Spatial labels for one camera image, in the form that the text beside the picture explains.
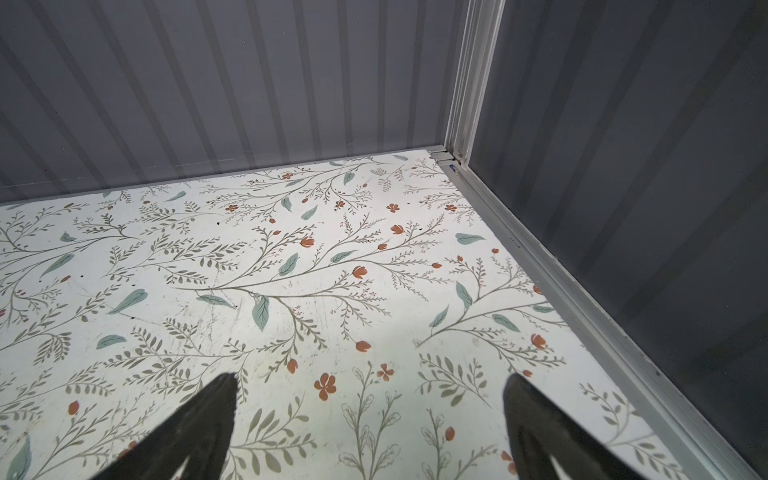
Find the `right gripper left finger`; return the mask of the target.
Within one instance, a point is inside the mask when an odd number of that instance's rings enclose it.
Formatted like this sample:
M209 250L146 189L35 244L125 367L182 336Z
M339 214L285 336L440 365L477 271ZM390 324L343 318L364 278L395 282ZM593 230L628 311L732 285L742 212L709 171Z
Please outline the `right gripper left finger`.
M222 373L97 479L218 479L235 425L238 380Z

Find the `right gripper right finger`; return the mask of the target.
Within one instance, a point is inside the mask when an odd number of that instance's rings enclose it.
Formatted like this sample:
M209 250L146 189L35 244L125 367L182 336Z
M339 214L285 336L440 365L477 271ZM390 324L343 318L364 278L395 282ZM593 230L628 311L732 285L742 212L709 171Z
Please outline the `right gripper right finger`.
M642 476L519 374L504 386L504 415L521 479L640 479Z

